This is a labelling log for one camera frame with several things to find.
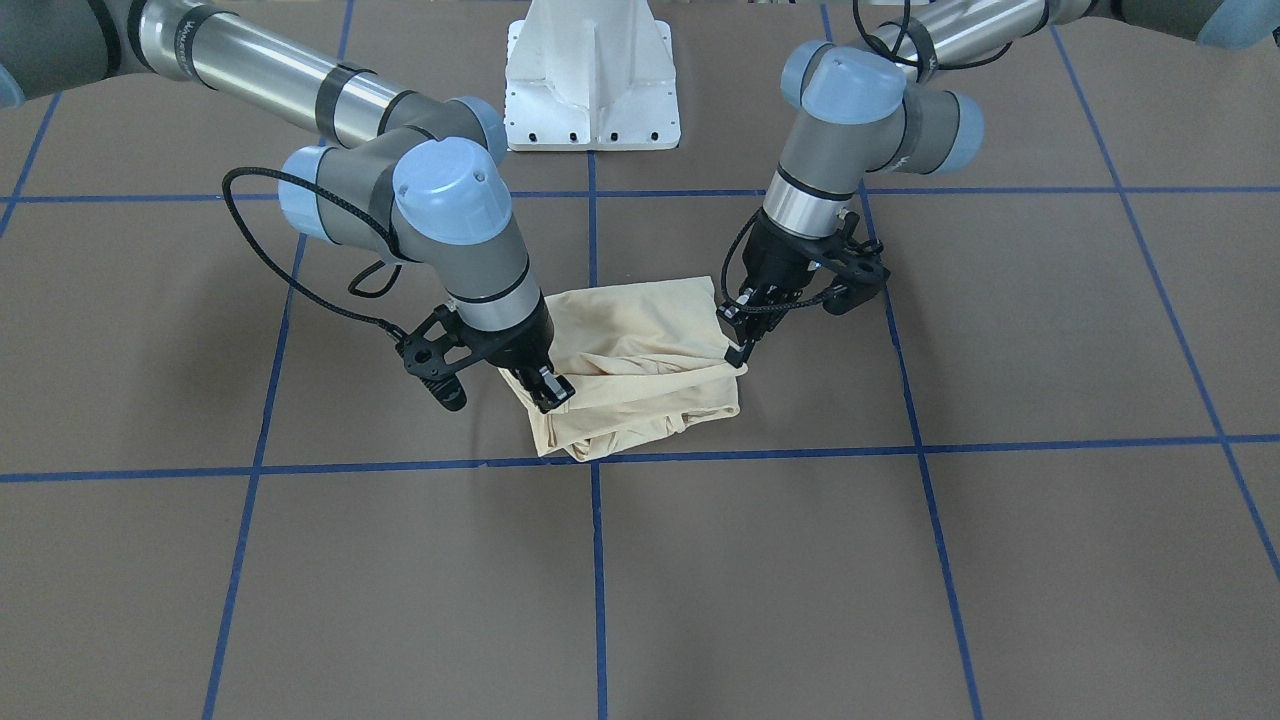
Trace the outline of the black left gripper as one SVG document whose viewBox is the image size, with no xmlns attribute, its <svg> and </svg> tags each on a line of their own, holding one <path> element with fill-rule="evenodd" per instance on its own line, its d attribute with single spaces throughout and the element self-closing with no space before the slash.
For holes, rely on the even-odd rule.
<svg viewBox="0 0 1280 720">
<path fill-rule="evenodd" d="M 842 315 L 876 297 L 890 270 L 883 245 L 858 241 L 860 217 L 838 214 L 836 232 L 806 240 L 756 210 L 730 245 L 719 269 L 719 318 L 735 334 L 724 352 L 733 368 L 746 366 L 755 345 L 792 310 L 820 305 Z"/>
</svg>

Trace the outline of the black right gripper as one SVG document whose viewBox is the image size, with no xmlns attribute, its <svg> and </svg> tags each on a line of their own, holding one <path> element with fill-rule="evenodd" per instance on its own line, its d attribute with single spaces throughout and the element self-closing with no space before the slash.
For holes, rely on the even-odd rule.
<svg viewBox="0 0 1280 720">
<path fill-rule="evenodd" d="M 512 374 L 535 409 L 548 414 L 576 395 L 570 380 L 554 373 L 553 340 L 554 322 L 544 300 L 530 316 L 504 331 L 472 328 L 460 313 L 440 305 L 416 331 L 398 341 L 398 354 L 407 373 L 417 377 L 449 411 L 458 411 L 467 402 L 458 374 L 485 361 Z"/>
</svg>

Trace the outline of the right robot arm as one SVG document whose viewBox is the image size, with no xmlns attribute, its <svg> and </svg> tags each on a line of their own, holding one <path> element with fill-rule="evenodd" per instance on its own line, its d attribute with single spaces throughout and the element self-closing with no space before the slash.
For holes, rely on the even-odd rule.
<svg viewBox="0 0 1280 720">
<path fill-rule="evenodd" d="M 273 178 L 301 234 L 366 249 L 393 272 L 424 264 L 436 273 L 449 299 L 417 329 L 349 318 L 389 334 L 443 407 L 465 406 L 458 374 L 481 361 L 507 372 L 541 413 L 573 395 L 550 360 L 554 325 L 500 178 L 508 141 L 488 102 L 436 101 L 201 1 L 5 1 L 1 46 L 5 108 L 150 72 L 320 136 L 280 170 L 224 176 L 246 242 L 259 246 L 232 183 Z"/>
</svg>

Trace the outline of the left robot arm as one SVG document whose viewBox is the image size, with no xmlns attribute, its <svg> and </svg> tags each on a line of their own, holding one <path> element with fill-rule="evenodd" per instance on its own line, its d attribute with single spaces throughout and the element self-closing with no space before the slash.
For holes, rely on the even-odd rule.
<svg viewBox="0 0 1280 720">
<path fill-rule="evenodd" d="M 986 133 L 979 106 L 932 88 L 933 77 L 992 63 L 1018 38 L 1087 17 L 1229 50 L 1277 31 L 1275 1 L 937 1 L 905 6 L 874 29 L 856 19 L 854 45 L 796 47 L 780 77 L 796 119 L 762 208 L 728 250 L 745 277 L 718 307 L 735 336 L 727 363 L 745 365 L 795 309 L 842 315 L 884 288 L 882 243 L 856 236 L 851 204 L 864 178 L 961 169 Z"/>
</svg>

